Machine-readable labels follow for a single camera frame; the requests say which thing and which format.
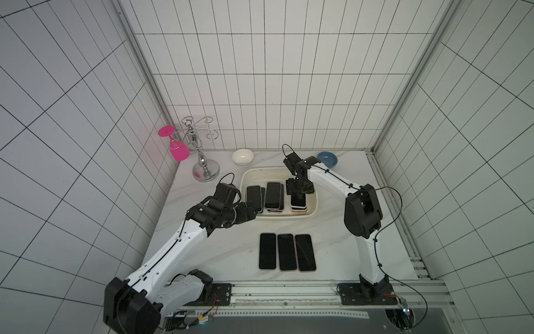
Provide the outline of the black phone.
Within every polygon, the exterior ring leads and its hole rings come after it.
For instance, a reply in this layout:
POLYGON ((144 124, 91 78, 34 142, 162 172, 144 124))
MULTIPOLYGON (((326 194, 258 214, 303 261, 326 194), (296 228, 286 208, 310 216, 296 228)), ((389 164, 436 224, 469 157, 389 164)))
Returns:
POLYGON ((296 235, 296 253, 298 270, 302 272, 316 271, 317 264, 310 235, 296 235))
POLYGON ((277 237, 274 233, 262 233, 260 235, 259 268, 261 270, 277 268, 277 237))

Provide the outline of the phone with pink case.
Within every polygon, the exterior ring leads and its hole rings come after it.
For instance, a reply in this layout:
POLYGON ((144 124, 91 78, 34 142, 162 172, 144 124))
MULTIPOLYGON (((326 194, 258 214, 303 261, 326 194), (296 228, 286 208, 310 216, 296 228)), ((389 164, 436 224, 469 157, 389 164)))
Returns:
POLYGON ((277 236, 278 260, 281 271, 296 271, 298 268, 295 240, 292 234, 277 236))

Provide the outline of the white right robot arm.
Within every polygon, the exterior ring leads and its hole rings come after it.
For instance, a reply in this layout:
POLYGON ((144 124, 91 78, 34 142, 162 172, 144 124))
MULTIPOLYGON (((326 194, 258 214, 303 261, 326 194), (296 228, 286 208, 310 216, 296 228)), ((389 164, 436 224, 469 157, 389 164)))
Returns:
POLYGON ((284 164, 292 178, 286 181, 287 193, 314 193, 319 186, 344 202, 343 223, 356 237, 360 257, 360 286, 367 299, 385 293, 389 276, 378 257, 378 234, 383 219, 376 189, 371 185, 351 183, 337 175, 316 157, 302 159, 296 152, 285 154, 284 164))

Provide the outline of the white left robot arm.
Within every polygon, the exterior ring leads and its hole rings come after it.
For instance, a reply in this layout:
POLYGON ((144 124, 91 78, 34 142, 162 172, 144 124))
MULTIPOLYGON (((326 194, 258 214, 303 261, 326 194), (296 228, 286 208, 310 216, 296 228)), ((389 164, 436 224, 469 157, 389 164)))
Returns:
POLYGON ((162 317, 173 311, 213 302, 210 275, 198 269, 185 276, 175 271, 215 230, 252 221, 257 213, 234 185, 218 184, 214 195, 187 211, 182 227, 145 264, 106 286, 104 323, 117 333, 154 333, 162 317))

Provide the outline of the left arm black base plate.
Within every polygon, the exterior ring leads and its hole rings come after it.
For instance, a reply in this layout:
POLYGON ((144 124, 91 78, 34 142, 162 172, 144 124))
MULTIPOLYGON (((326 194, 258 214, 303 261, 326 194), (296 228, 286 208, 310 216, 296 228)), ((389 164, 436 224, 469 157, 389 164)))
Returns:
POLYGON ((229 306, 232 297, 231 283, 214 283, 211 288, 211 299, 208 302, 210 306, 229 306))

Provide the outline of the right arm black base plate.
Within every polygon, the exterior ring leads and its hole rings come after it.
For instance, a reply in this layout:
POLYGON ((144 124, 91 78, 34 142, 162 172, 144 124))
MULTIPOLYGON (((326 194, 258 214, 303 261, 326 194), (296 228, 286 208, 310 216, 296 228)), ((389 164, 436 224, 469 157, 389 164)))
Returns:
POLYGON ((385 288, 384 294, 377 297, 365 296, 360 283, 339 283, 337 293, 343 306, 397 306, 399 303, 393 296, 391 284, 385 288))

